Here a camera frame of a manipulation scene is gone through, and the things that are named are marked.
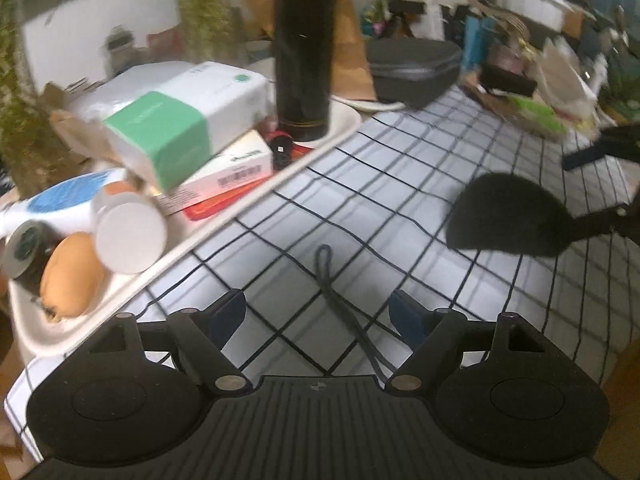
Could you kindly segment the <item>black fuzzy plush object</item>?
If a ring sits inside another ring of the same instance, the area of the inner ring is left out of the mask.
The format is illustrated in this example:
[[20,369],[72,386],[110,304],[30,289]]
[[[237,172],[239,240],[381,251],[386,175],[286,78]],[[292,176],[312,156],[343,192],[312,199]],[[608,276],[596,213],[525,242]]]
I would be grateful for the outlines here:
[[574,226],[564,204],[537,183],[490,172],[457,195],[445,237],[451,249],[551,258],[572,244]]

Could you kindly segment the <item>white plastic bag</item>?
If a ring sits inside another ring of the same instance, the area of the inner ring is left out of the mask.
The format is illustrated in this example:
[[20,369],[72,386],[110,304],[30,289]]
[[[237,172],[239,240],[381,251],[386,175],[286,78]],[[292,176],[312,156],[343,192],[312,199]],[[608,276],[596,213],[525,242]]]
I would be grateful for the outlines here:
[[608,78],[608,60],[599,53],[586,79],[577,55],[561,37],[544,40],[544,48],[537,58],[535,79],[537,92],[555,110],[584,120],[596,110],[598,96]]

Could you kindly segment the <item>green snack packet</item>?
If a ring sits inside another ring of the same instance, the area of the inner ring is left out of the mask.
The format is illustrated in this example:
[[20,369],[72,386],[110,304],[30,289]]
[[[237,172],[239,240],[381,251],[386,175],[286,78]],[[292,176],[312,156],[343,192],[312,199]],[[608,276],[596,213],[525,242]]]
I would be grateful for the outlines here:
[[506,102],[510,104],[510,107],[515,110],[518,116],[524,118],[526,122],[529,122],[541,132],[557,134],[558,136],[567,134],[567,126],[556,116],[552,107],[517,94],[509,94],[506,97]]

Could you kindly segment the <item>glass snack dish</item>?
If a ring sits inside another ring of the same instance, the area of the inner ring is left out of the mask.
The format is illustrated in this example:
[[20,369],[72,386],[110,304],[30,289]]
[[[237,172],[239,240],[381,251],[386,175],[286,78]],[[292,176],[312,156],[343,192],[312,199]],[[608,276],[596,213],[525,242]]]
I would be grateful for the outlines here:
[[486,110],[535,136],[562,143],[570,132],[550,106],[518,94],[494,96],[480,85],[475,72],[461,76],[459,87]]

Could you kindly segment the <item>white black grid tablecloth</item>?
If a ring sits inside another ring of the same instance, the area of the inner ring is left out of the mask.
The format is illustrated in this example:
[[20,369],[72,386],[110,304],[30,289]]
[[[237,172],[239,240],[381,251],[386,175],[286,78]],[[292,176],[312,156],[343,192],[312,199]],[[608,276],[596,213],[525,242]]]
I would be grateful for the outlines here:
[[409,354],[386,310],[388,296],[402,289],[424,307],[483,321],[518,312],[602,382],[639,335],[635,244],[607,235],[554,259],[445,244],[451,202],[489,171],[542,185],[576,216],[624,202],[616,160],[562,170],[562,156],[586,145],[577,133],[554,143],[518,130],[457,89],[418,112],[378,114],[224,220],[122,310],[160,321],[238,288],[246,318],[224,354],[248,378],[367,375],[370,364],[314,279],[314,253],[326,244],[333,288],[390,364]]

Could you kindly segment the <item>white jar with lid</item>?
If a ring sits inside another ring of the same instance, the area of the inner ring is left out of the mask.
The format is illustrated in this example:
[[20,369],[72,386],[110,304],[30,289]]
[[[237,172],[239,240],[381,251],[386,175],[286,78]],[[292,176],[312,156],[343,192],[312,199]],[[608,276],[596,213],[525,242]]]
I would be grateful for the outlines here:
[[108,270],[138,274],[163,255],[168,241],[165,217],[130,183],[104,185],[91,207],[94,249]]

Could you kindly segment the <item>tan egg-shaped pouch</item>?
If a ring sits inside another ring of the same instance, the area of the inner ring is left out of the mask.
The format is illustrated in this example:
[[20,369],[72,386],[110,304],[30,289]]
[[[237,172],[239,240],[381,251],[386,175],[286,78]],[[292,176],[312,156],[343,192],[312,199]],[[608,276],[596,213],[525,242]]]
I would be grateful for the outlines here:
[[104,278],[92,236],[74,233],[62,240],[44,268],[40,300],[50,318],[77,318],[92,305]]

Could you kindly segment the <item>black small box in dish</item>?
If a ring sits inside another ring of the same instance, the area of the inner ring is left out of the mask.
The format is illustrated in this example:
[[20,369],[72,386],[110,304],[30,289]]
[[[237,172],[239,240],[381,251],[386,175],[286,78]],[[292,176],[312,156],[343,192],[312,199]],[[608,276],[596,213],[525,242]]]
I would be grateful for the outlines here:
[[533,79],[486,63],[480,66],[478,82],[488,92],[500,91],[526,98],[530,98],[537,90],[537,83]]

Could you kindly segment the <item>white round basin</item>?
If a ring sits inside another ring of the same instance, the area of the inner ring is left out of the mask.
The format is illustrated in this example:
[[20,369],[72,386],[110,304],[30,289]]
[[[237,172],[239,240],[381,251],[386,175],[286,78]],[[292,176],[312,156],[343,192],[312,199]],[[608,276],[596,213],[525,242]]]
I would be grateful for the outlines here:
[[525,16],[530,20],[560,32],[567,14],[587,12],[577,4],[566,0],[496,0],[500,8]]

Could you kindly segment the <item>pink white flat box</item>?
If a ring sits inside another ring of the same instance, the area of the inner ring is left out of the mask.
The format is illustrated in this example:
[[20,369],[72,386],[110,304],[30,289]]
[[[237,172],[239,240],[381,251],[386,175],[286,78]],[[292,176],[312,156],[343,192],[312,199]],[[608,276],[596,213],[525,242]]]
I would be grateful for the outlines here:
[[170,192],[147,185],[164,214],[175,214],[214,196],[272,175],[272,151],[256,130],[230,144]]

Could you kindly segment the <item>blue product box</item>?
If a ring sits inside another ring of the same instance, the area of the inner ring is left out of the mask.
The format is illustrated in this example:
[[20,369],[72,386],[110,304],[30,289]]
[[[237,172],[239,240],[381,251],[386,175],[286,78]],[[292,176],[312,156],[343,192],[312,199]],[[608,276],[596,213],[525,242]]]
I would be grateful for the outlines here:
[[466,18],[461,63],[463,73],[475,70],[486,61],[489,49],[495,39],[495,28],[496,21],[489,16],[479,18],[470,14]]

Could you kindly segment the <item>white blue tube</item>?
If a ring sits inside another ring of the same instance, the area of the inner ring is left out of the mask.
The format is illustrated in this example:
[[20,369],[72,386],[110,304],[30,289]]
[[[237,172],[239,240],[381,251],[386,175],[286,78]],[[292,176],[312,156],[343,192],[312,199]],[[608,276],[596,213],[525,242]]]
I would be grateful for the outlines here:
[[58,237],[92,228],[93,197],[105,185],[128,179],[124,168],[89,172],[47,188],[28,200],[1,207],[1,237],[10,236],[27,221],[44,223]]

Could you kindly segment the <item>black round tin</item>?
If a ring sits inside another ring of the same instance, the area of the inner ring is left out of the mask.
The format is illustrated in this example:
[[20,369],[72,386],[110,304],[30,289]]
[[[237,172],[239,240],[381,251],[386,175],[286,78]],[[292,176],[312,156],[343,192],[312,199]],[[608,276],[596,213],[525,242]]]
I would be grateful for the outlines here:
[[1,272],[10,280],[40,278],[58,237],[45,223],[29,220],[21,224],[6,240],[1,258]]

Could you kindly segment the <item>green white tissue box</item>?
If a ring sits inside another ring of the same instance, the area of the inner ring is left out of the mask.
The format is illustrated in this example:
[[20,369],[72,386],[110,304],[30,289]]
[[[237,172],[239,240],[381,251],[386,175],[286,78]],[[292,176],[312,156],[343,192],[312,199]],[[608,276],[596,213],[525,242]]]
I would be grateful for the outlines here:
[[146,183],[171,191],[254,129],[269,112],[269,81],[206,62],[104,119],[118,159]]

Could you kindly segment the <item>dark grey zipper case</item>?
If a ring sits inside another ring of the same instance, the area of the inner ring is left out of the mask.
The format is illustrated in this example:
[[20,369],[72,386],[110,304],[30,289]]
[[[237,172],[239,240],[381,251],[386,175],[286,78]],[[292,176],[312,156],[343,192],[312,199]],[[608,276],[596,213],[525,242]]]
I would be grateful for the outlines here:
[[457,80],[463,51],[451,41],[425,38],[375,39],[367,60],[378,100],[420,110]]

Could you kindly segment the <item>left glass vase bamboo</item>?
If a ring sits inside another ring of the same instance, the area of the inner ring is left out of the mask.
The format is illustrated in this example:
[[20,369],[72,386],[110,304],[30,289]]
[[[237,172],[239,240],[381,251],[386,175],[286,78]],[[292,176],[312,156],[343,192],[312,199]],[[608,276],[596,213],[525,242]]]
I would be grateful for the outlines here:
[[39,101],[24,45],[23,0],[1,0],[1,162],[23,198],[79,174]]

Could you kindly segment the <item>brown paper bag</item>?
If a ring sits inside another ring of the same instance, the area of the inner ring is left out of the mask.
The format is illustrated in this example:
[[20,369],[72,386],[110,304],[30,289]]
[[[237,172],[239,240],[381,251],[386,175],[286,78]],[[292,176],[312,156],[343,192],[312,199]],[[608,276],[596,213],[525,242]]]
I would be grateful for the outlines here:
[[352,0],[335,0],[331,92],[348,100],[376,100],[366,42]]

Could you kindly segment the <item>glass vase with bamboo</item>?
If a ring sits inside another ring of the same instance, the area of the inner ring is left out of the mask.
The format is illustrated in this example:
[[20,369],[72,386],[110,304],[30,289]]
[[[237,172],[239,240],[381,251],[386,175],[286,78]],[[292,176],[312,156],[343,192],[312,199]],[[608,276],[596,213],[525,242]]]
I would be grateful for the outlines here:
[[192,63],[236,60],[236,36],[229,0],[176,0],[184,58]]

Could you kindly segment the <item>black thermos bottle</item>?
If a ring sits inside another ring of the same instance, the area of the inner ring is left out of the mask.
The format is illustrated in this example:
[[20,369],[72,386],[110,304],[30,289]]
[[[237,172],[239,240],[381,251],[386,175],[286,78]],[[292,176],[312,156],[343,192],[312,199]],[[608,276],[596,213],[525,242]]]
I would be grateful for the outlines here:
[[329,130],[335,0],[274,0],[279,128],[310,142]]

